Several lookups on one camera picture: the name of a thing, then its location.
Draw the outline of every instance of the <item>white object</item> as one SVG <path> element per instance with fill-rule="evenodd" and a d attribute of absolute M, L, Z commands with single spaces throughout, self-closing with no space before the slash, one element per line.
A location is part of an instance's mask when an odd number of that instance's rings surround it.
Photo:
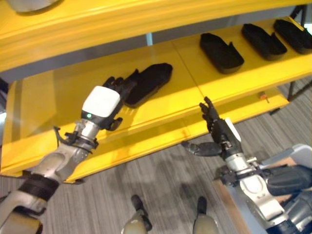
<path fill-rule="evenodd" d="M 237 138 L 237 140 L 239 140 L 239 142 L 242 142 L 242 139 L 240 138 L 240 135 L 239 135 L 238 131 L 236 130 L 236 128 L 234 127 L 234 124 L 232 123 L 230 118 L 225 118 L 225 122 L 228 124 L 230 130 L 232 131 L 234 136 Z"/>
<path fill-rule="evenodd" d="M 108 117 L 120 102 L 120 95 L 115 90 L 96 86 L 84 101 L 82 110 L 92 115 Z"/>
<path fill-rule="evenodd" d="M 7 0 L 10 6 L 17 12 L 31 12 L 52 5 L 59 0 Z"/>

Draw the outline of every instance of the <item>gray carpet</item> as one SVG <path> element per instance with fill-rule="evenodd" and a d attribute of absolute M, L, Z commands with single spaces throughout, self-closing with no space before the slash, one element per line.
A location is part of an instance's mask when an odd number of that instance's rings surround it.
<path fill-rule="evenodd" d="M 296 83 L 295 91 L 311 78 Z M 289 85 L 281 87 L 287 92 Z M 274 116 L 236 124 L 248 156 L 264 160 L 297 143 L 311 145 L 312 91 L 308 90 Z M 210 140 L 209 135 L 192 140 Z M 197 198 L 208 199 L 208 210 L 221 234 L 237 234 L 212 186 L 220 158 L 200 158 L 176 145 L 92 175 L 81 185 L 62 185 L 41 217 L 45 234 L 118 234 L 133 215 L 133 194 L 140 195 L 150 213 L 151 234 L 191 234 Z M 0 196 L 22 180 L 0 177 Z"/>

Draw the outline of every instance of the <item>silver metal part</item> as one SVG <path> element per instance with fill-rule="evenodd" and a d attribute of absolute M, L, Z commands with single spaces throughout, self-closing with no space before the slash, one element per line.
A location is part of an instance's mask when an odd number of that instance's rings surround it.
<path fill-rule="evenodd" d="M 17 12 L 31 12 L 48 7 L 59 0 L 7 0 Z"/>
<path fill-rule="evenodd" d="M 269 193 L 264 179 L 259 175 L 252 175 L 240 180 L 235 188 L 243 193 L 247 205 L 264 229 L 288 220 L 283 207 Z"/>
<path fill-rule="evenodd" d="M 135 215 L 125 224 L 121 230 L 121 234 L 147 234 L 142 219 L 144 212 L 138 210 Z"/>
<path fill-rule="evenodd" d="M 40 225 L 36 218 L 12 212 L 0 227 L 0 234 L 36 234 Z"/>
<path fill-rule="evenodd" d="M 100 130 L 99 127 L 86 119 L 82 119 L 81 124 L 84 126 L 81 130 L 81 136 L 94 140 Z"/>
<path fill-rule="evenodd" d="M 235 172 L 243 171 L 250 168 L 243 153 L 232 155 L 225 159 L 228 167 Z"/>
<path fill-rule="evenodd" d="M 16 190 L 0 203 L 0 228 L 17 206 L 23 206 L 36 213 L 40 213 L 46 207 L 46 201 L 31 194 Z"/>
<path fill-rule="evenodd" d="M 82 148 L 60 144 L 33 169 L 32 173 L 56 180 L 61 184 L 73 173 L 77 165 L 86 159 L 88 153 Z"/>
<path fill-rule="evenodd" d="M 256 157 L 250 157 L 246 160 L 248 163 L 253 163 L 253 162 L 256 162 L 257 161 L 257 158 Z"/>
<path fill-rule="evenodd" d="M 84 139 L 93 142 L 99 127 L 94 123 L 82 119 L 76 123 L 75 131 Z M 48 154 L 33 169 L 33 174 L 39 174 L 62 183 L 68 178 L 79 163 L 84 161 L 92 150 L 92 146 L 85 142 L 75 143 L 74 145 L 60 144 L 52 153 Z"/>
<path fill-rule="evenodd" d="M 195 220 L 193 234 L 218 234 L 216 221 L 208 215 L 199 214 Z"/>
<path fill-rule="evenodd" d="M 305 219 L 303 219 L 302 221 L 300 221 L 299 223 L 297 223 L 296 225 L 296 228 L 299 230 L 299 231 L 303 231 L 307 226 L 308 224 L 312 221 L 312 216 L 308 216 L 306 217 Z"/>

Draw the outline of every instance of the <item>yellow shelf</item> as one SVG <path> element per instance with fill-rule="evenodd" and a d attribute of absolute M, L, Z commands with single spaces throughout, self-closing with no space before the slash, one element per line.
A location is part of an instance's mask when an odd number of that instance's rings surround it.
<path fill-rule="evenodd" d="M 237 123 L 288 104 L 288 101 L 277 88 L 266 90 L 265 93 L 269 103 L 266 100 L 260 100 L 258 95 L 254 94 L 217 106 L 216 109 L 221 118 L 229 117 L 233 123 Z M 207 128 L 207 124 L 201 115 L 191 115 L 184 118 L 184 123 L 192 137 L 207 133 L 203 132 L 203 129 Z"/>
<path fill-rule="evenodd" d="M 283 19 L 294 22 L 289 17 Z M 270 34 L 273 32 L 274 22 L 275 19 L 270 19 L 254 24 Z M 277 34 L 288 51 L 280 60 L 266 61 L 243 38 L 241 28 L 242 25 L 211 32 L 223 38 L 227 44 L 232 41 L 245 60 L 240 70 L 227 75 L 219 73 L 201 50 L 200 35 L 173 40 L 175 48 L 200 91 L 215 105 L 312 74 L 312 54 L 298 54 Z"/>
<path fill-rule="evenodd" d="M 266 20 L 257 25 L 269 31 L 273 22 Z M 299 55 L 288 47 L 283 59 L 264 61 L 243 41 L 240 28 L 214 32 L 226 42 L 234 41 L 245 58 L 241 70 L 230 75 L 219 74 L 212 67 L 199 49 L 199 37 L 193 36 L 86 61 L 14 82 L 8 94 L 1 172 L 17 173 L 33 167 L 44 155 L 55 150 L 56 138 L 52 126 L 61 127 L 62 135 L 72 132 L 82 104 L 95 85 L 101 85 L 109 76 L 128 77 L 136 68 L 143 70 L 153 63 L 167 62 L 174 67 L 170 82 L 141 107 L 123 107 L 118 116 L 123 117 L 124 122 L 118 130 L 101 131 L 97 137 L 100 146 L 105 145 L 106 149 L 111 149 L 108 145 L 115 142 L 122 148 L 122 144 L 128 141 L 144 150 L 137 152 L 135 149 L 136 153 L 130 156 L 125 154 L 125 159 L 116 161 L 111 160 L 112 156 L 107 156 L 110 158 L 110 161 L 106 161 L 111 163 L 109 166 L 167 147 L 181 138 L 204 133 L 201 130 L 203 123 L 198 119 L 198 103 L 204 96 L 221 108 L 221 113 L 230 115 L 234 122 L 285 105 L 285 99 L 276 91 L 268 91 L 274 97 L 270 104 L 250 95 L 311 73 L 312 55 Z M 182 118 L 189 126 L 189 135 L 185 135 L 184 130 L 181 132 L 170 126 L 173 122 L 175 126 L 180 126 Z M 162 130 L 162 136 L 158 138 L 159 129 Z M 173 131 L 175 137 L 171 133 L 166 134 L 166 131 Z M 145 140 L 145 135 L 151 136 L 159 145 L 147 143 L 149 140 Z M 137 143 L 137 139 L 144 141 L 147 148 Z M 118 151 L 124 150 L 127 150 L 127 146 Z M 96 150 L 96 155 L 101 154 L 99 149 Z M 115 151 L 107 154 L 116 157 Z"/>
<path fill-rule="evenodd" d="M 92 88 L 109 76 L 128 77 L 153 63 L 173 66 L 170 82 L 136 109 L 123 107 L 117 131 L 101 131 L 99 144 L 198 112 L 202 95 L 170 42 L 60 68 L 13 83 L 8 94 L 1 170 L 34 166 L 56 148 L 52 126 L 72 132 Z"/>
<path fill-rule="evenodd" d="M 0 0 L 0 72 L 75 50 L 190 23 L 311 0 L 64 0 L 21 16 Z"/>
<path fill-rule="evenodd" d="M 260 100 L 257 95 L 252 95 L 218 106 L 217 109 L 222 118 L 229 117 L 233 122 L 239 122 L 288 104 L 287 100 L 276 88 L 267 90 L 266 94 L 268 95 L 269 103 L 266 100 Z M 197 114 L 177 119 L 131 136 L 126 136 L 106 144 L 100 144 L 93 155 L 78 165 L 67 182 L 73 183 L 76 179 L 205 133 L 207 133 L 206 122 L 201 119 L 201 114 L 198 112 Z M 32 163 L 36 165 L 38 162 L 39 158 Z M 9 172 L 6 172 L 5 175 L 9 176 L 13 172 L 18 173 L 24 169 L 27 169 L 25 165 L 15 167 Z"/>

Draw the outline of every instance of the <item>black rubber pad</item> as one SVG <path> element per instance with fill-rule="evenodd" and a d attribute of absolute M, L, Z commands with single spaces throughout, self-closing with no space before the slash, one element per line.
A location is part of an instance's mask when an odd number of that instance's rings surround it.
<path fill-rule="evenodd" d="M 141 73 L 136 69 L 127 78 L 135 81 L 137 85 L 130 92 L 125 104 L 132 108 L 143 104 L 170 80 L 172 70 L 172 65 L 167 63 L 153 64 Z"/>

